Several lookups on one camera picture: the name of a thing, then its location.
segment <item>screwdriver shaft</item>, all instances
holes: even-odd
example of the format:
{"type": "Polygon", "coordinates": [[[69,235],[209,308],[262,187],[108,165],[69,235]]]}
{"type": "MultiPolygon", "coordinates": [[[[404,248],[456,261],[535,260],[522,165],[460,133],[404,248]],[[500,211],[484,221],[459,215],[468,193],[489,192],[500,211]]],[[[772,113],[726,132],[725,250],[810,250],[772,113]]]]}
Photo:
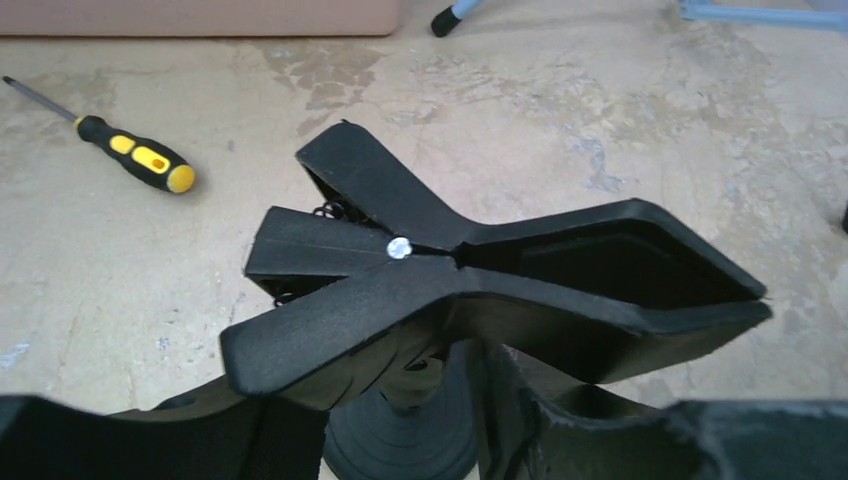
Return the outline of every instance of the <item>screwdriver shaft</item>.
{"type": "Polygon", "coordinates": [[[48,99],[44,95],[32,90],[31,88],[27,87],[26,85],[24,85],[22,83],[19,83],[14,78],[3,77],[3,81],[6,82],[7,84],[9,84],[10,87],[12,87],[15,90],[23,93],[24,95],[26,95],[30,99],[35,100],[36,102],[38,102],[41,105],[49,108],[50,110],[53,110],[54,112],[58,113],[59,115],[63,116],[64,118],[66,118],[67,120],[69,120],[71,122],[75,122],[77,120],[76,115],[74,115],[73,113],[69,112],[68,110],[60,107],[59,105],[56,105],[55,103],[50,101],[50,99],[48,99]]]}

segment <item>metal frame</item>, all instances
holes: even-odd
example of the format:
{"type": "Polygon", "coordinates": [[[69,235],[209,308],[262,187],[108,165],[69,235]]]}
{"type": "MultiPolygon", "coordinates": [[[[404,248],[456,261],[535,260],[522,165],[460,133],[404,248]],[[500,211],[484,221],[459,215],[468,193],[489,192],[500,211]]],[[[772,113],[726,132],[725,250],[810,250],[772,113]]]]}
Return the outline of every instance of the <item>metal frame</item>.
{"type": "Polygon", "coordinates": [[[712,22],[765,25],[848,32],[848,13],[780,8],[744,8],[713,5],[712,0],[678,0],[680,18],[712,22]]]}

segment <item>metal screw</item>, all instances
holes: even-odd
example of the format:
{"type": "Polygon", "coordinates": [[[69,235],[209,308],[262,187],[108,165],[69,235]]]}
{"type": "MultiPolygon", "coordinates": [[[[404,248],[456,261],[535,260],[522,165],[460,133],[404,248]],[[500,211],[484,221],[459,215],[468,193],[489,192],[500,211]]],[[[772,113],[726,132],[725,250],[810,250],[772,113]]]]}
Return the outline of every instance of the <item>metal screw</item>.
{"type": "Polygon", "coordinates": [[[412,244],[404,237],[397,237],[386,246],[386,253],[395,260],[403,260],[412,255],[412,244]]]}

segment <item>stained floor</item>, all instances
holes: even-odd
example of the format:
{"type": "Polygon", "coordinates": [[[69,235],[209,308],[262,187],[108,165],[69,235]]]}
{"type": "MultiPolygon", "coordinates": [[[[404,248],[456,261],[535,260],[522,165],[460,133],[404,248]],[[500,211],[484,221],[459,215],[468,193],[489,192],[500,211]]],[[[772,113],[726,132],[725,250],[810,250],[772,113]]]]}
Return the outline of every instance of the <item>stained floor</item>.
{"type": "Polygon", "coordinates": [[[407,1],[385,39],[0,42],[2,74],[201,178],[152,191],[0,88],[0,389],[105,413],[219,375],[217,334],[270,308],[253,234],[320,203],[293,154],[344,118],[475,220],[640,197],[769,287],[773,320],[616,392],[848,399],[848,43],[674,3],[488,0],[441,40],[446,5],[407,1]]]}

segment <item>yellow and black screwdriver handle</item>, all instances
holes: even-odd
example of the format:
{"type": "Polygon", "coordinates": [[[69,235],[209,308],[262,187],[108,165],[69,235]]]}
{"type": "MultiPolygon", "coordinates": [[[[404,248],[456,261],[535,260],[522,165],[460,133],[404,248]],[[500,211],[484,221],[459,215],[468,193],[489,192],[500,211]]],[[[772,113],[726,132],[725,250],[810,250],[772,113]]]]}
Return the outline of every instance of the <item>yellow and black screwdriver handle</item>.
{"type": "Polygon", "coordinates": [[[126,171],[151,187],[183,193],[194,185],[194,169],[173,150],[155,140],[113,128],[94,115],[77,118],[74,128],[83,141],[100,147],[126,171]]]}

